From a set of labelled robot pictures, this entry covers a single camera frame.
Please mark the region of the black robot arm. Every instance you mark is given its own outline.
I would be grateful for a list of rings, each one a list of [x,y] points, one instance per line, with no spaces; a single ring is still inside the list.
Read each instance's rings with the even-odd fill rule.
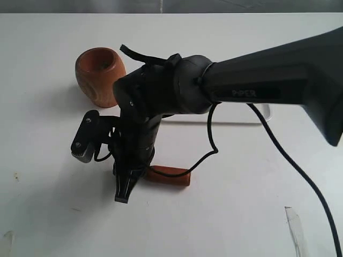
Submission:
[[[114,83],[121,127],[115,130],[115,200],[126,203],[147,170],[163,118],[211,116],[222,102],[296,104],[326,141],[342,135],[342,29],[214,63],[205,56],[168,59],[120,50],[143,63]]]

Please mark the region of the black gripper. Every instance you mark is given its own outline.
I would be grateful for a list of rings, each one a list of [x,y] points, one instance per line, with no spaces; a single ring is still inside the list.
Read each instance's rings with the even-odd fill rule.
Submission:
[[[153,116],[140,124],[121,119],[120,127],[112,133],[116,202],[128,203],[135,185],[145,175],[155,153],[154,144],[161,120],[161,116]]]

